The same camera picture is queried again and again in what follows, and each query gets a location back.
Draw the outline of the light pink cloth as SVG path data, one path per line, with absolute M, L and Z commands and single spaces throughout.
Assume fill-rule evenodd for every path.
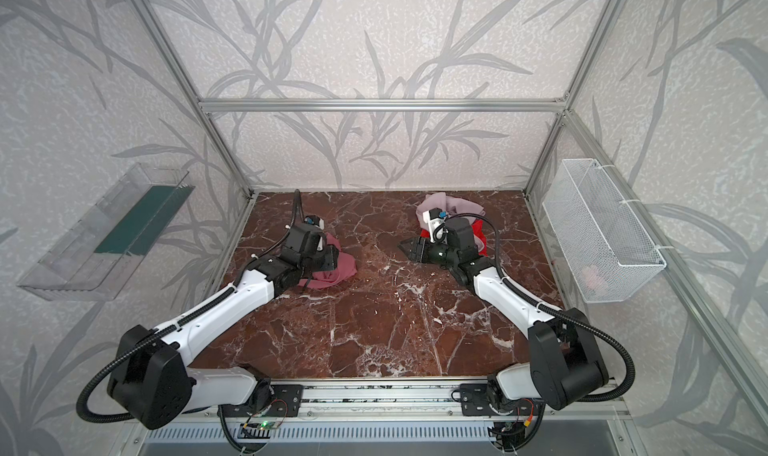
M 449 196 L 445 192 L 428 194 L 428 196 L 426 196 L 426 198 L 420 204 L 418 204 L 418 206 L 416 206 L 416 216 L 421 227 L 421 235 L 423 237 L 428 236 L 429 230 L 428 224 L 423 218 L 423 214 L 434 208 L 439 208 L 447 212 L 449 215 L 458 213 L 475 213 L 480 215 L 485 214 L 485 210 L 480 204 L 470 200 Z

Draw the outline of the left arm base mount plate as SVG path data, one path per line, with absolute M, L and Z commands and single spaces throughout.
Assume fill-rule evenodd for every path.
M 302 401 L 304 386 L 300 384 L 272 385 L 263 382 L 243 404 L 248 415 L 259 417 L 296 417 Z

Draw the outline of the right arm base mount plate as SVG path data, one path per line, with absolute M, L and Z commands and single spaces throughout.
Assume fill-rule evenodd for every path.
M 466 417 L 514 417 L 527 420 L 540 413 L 540 408 L 531 400 L 493 402 L 487 383 L 460 384 L 452 397 L 459 402 L 461 414 Z

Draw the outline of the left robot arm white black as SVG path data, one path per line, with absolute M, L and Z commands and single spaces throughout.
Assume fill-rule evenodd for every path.
M 129 418 L 158 429 L 192 410 L 254 404 L 259 379 L 243 368 L 195 369 L 197 356 L 256 309 L 300 286 L 315 272 L 337 267 L 339 249 L 316 215 L 293 224 L 276 255 L 245 265 L 235 280 L 191 310 L 121 338 L 117 365 L 108 371 L 108 395 Z

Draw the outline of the aluminium frame horizontal bar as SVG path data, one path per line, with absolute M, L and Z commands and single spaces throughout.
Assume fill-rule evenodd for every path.
M 370 100 L 369 98 L 203 98 L 200 108 L 219 112 L 561 112 L 557 98 L 518 100 Z

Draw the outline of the aluminium frame post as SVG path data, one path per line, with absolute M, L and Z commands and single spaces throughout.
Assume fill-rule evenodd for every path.
M 190 110 L 192 110 L 194 119 L 202 126 L 204 133 L 222 158 L 241 191 L 248 198 L 252 198 L 252 196 L 254 196 L 254 189 L 252 188 L 249 179 L 245 175 L 240 164 L 236 161 L 232 150 L 215 126 L 211 116 L 207 112 L 204 112 L 201 106 L 202 99 L 194 86 L 193 80 L 186 68 L 184 68 L 184 64 L 180 56 L 178 56 L 178 52 L 176 52 L 170 37 L 166 34 L 166 31 L 160 22 L 160 18 L 158 18 L 158 15 L 152 8 L 150 1 L 127 0 L 127 2 L 146 29 L 160 58 L 164 61 L 164 64 L 166 64 L 174 82 L 176 82 L 180 92 L 182 92 L 186 104 L 188 104 Z
M 558 112 L 556 112 L 554 122 L 549 130 L 545 144 L 542 147 L 538 160 L 536 161 L 536 164 L 534 165 L 534 168 L 532 169 L 532 172 L 528 178 L 528 182 L 526 183 L 526 186 L 523 190 L 526 198 L 529 198 L 529 196 L 532 194 L 534 187 L 536 186 L 536 182 L 539 176 L 542 174 L 546 160 L 556 146 L 558 136 L 562 130 L 562 127 L 564 126 L 564 117 L 567 114 L 570 114 L 572 110 L 574 110 L 576 100 L 581 90 L 583 90 L 583 86 L 586 84 L 588 76 L 590 76 L 590 72 L 594 64 L 596 64 L 599 58 L 599 54 L 602 52 L 608 40 L 608 36 L 618 21 L 618 18 L 620 17 L 626 2 L 627 0 L 606 0 L 604 8 L 598 18 L 596 27 L 594 28 L 588 40 L 588 44 L 579 60 L 575 74 L 563 96 L 564 106 L 562 110 L 558 110 Z

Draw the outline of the clear plastic wall tray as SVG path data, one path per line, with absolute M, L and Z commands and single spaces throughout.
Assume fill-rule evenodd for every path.
M 17 286 L 46 301 L 110 301 L 195 186 L 189 171 L 136 163 Z

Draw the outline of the left aluminium frame post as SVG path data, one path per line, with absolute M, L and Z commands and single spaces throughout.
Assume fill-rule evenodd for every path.
M 158 18 L 158 15 L 152 8 L 150 1 L 127 0 L 127 2 L 146 29 L 160 58 L 164 61 L 164 64 L 166 64 L 174 82 L 176 82 L 180 92 L 182 92 L 186 104 L 188 104 L 190 110 L 192 110 L 194 119 L 202 126 L 204 133 L 222 158 L 241 191 L 248 198 L 252 198 L 252 196 L 254 196 L 254 189 L 252 188 L 249 179 L 245 175 L 240 164 L 236 161 L 232 150 L 215 126 L 211 116 L 207 112 L 204 112 L 201 106 L 202 99 L 194 86 L 193 80 L 186 68 L 184 68 L 184 64 L 180 56 L 178 56 L 178 52 L 176 52 L 170 37 L 166 34 L 166 31 L 160 22 L 160 18 Z

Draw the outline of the mauve pink cloth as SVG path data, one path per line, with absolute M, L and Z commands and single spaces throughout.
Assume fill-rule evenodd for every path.
M 337 267 L 329 271 L 318 271 L 311 278 L 302 278 L 299 285 L 310 289 L 325 289 L 336 286 L 350 279 L 357 273 L 356 261 L 353 255 L 342 250 L 339 240 L 332 234 L 326 234 L 328 246 L 338 250 Z

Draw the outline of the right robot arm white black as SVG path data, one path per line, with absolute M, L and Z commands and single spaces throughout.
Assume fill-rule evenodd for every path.
M 574 402 L 602 402 L 618 397 L 606 391 L 609 374 L 597 344 L 598 331 L 578 310 L 564 311 L 513 280 L 501 258 L 482 255 L 470 223 L 474 213 L 454 216 L 433 208 L 422 213 L 422 236 L 399 248 L 408 260 L 447 270 L 459 285 L 511 321 L 528 341 L 529 362 L 488 377 L 487 401 L 500 415 L 529 399 L 560 410 Z

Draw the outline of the red cloth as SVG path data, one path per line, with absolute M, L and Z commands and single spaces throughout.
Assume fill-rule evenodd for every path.
M 429 226 L 427 223 L 421 222 L 421 236 L 425 237 L 427 239 L 430 238 L 430 231 Z M 473 230 L 474 240 L 475 244 L 478 248 L 478 252 L 480 255 L 488 256 L 487 252 L 487 238 L 483 232 L 483 222 L 478 219 L 474 219 L 471 222 L 471 227 Z

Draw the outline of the aluminium front rail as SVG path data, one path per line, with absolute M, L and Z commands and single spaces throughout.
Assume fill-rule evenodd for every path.
M 509 400 L 536 402 L 538 394 L 530 379 L 529 367 L 514 365 L 502 378 L 510 389 Z M 459 402 L 452 397 L 464 383 L 490 383 L 487 377 L 405 377 L 405 378 L 314 378 L 278 379 L 270 384 L 300 384 L 304 386 L 301 405 L 296 417 L 259 417 L 248 415 L 243 404 L 227 404 L 225 415 L 231 419 L 298 421 L 448 421 L 459 418 L 473 420 L 510 420 L 513 417 L 466 417 Z M 550 406 L 539 414 L 564 419 L 627 419 L 626 404 L 620 399 L 603 402 L 574 402 L 561 410 Z

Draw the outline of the right aluminium frame post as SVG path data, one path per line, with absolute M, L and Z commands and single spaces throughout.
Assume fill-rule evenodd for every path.
M 594 64 L 596 64 L 599 58 L 599 54 L 602 52 L 608 40 L 608 36 L 618 21 L 618 18 L 620 17 L 626 2 L 627 0 L 606 0 L 604 8 L 598 18 L 596 27 L 594 28 L 588 40 L 588 44 L 579 60 L 575 74 L 563 96 L 564 106 L 562 110 L 558 110 L 558 112 L 556 112 L 554 122 L 549 130 L 545 144 L 542 147 L 538 160 L 536 161 L 536 164 L 534 165 L 534 168 L 532 169 L 532 172 L 528 178 L 528 182 L 526 183 L 526 186 L 523 190 L 526 198 L 529 198 L 529 196 L 532 194 L 534 187 L 536 186 L 536 182 L 539 176 L 542 174 L 546 160 L 556 146 L 558 136 L 562 130 L 562 127 L 564 126 L 564 117 L 567 114 L 570 114 L 572 110 L 574 110 L 576 100 L 581 90 L 583 90 L 583 86 L 586 84 L 588 76 L 590 76 L 590 72 Z

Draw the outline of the pink object in basket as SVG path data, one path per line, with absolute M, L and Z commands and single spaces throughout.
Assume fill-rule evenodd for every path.
M 585 287 L 595 294 L 602 293 L 608 287 L 607 280 L 603 277 L 601 270 L 590 265 L 581 269 L 581 276 Z

